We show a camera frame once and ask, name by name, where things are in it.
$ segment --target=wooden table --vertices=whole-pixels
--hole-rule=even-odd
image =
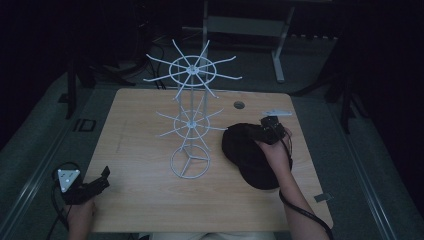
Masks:
[[[307,201],[330,227],[333,222],[325,201],[314,196],[322,189],[308,152],[290,97],[285,94],[220,92],[209,95],[211,126],[226,128],[236,123],[259,124],[262,112],[288,110],[280,122],[292,133],[293,174]],[[94,232],[228,232],[288,230],[283,204],[277,191],[262,191],[248,185],[238,168],[221,150],[223,131],[210,130],[204,137],[211,164],[197,179],[174,174],[170,157],[183,139],[173,129],[178,104],[174,90],[121,89],[117,92],[97,143],[85,181],[99,177],[109,166],[110,187],[96,198],[98,211]],[[244,109],[236,109],[242,101]],[[196,170],[197,164],[190,168]]]

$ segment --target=vr controller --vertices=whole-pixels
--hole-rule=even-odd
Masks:
[[[58,170],[58,176],[61,186],[61,195],[66,205],[80,205],[99,195],[103,190],[109,187],[107,180],[110,174],[109,167],[105,167],[101,177],[91,183],[83,183],[79,170],[66,171]]]
[[[284,138],[286,131],[278,121],[277,116],[268,116],[261,119],[261,126],[249,128],[248,135],[251,139],[272,145]]]

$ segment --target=white wire stand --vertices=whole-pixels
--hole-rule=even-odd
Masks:
[[[151,60],[168,64],[169,74],[154,79],[144,79],[144,81],[154,82],[161,79],[171,78],[174,82],[177,83],[178,91],[173,100],[178,103],[179,113],[177,116],[169,116],[157,112],[157,114],[160,116],[173,120],[173,130],[163,133],[159,136],[162,137],[171,133],[176,133],[183,139],[181,146],[177,148],[171,156],[171,169],[177,176],[181,178],[193,179],[202,176],[210,166],[211,158],[208,153],[210,148],[206,144],[204,136],[211,129],[221,131],[226,130],[226,128],[216,128],[211,126],[209,119],[212,116],[221,113],[223,109],[208,115],[207,110],[209,94],[215,98],[218,98],[218,96],[216,96],[209,88],[209,83],[211,83],[217,77],[230,80],[239,80],[241,77],[230,77],[217,73],[216,64],[232,61],[236,57],[216,62],[212,62],[209,59],[202,57],[203,53],[206,51],[209,45],[209,41],[199,56],[185,56],[178,48],[175,41],[172,40],[172,42],[181,55],[180,58],[173,62],[160,60],[147,54],[147,57]],[[195,91],[198,90],[203,90],[203,96],[195,105]],[[184,99],[188,97],[188,104],[186,104],[186,108],[184,108],[183,104],[183,95]],[[195,144],[195,141],[200,141],[201,145]],[[194,171],[189,172],[189,167],[193,164],[196,165],[196,168]]]

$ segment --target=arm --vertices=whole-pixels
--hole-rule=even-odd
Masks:
[[[287,134],[283,141],[288,146],[291,132],[288,129],[286,131]],[[290,171],[288,153],[286,153],[283,144],[281,142],[273,145],[263,142],[257,142],[257,144],[264,152],[269,165],[278,179],[280,191],[287,201],[310,213],[314,213]],[[284,209],[293,239],[328,239],[328,235],[321,225],[286,205],[284,205]]]
[[[65,206],[69,212],[67,220],[69,225],[68,240],[86,240],[93,223],[96,206],[94,199],[90,199],[81,205]]]

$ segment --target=hand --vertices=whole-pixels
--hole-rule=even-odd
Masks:
[[[291,131],[288,128],[284,128],[286,135],[283,138],[284,143],[288,148],[289,139],[292,135]],[[281,141],[278,141],[272,145],[268,145],[264,142],[256,141],[258,146],[262,149],[265,154],[266,159],[268,160],[269,165],[276,175],[283,172],[290,172],[290,163],[289,163],[289,154]]]
[[[68,239],[87,239],[96,212],[94,198],[81,205],[66,205],[68,213],[69,236]]]

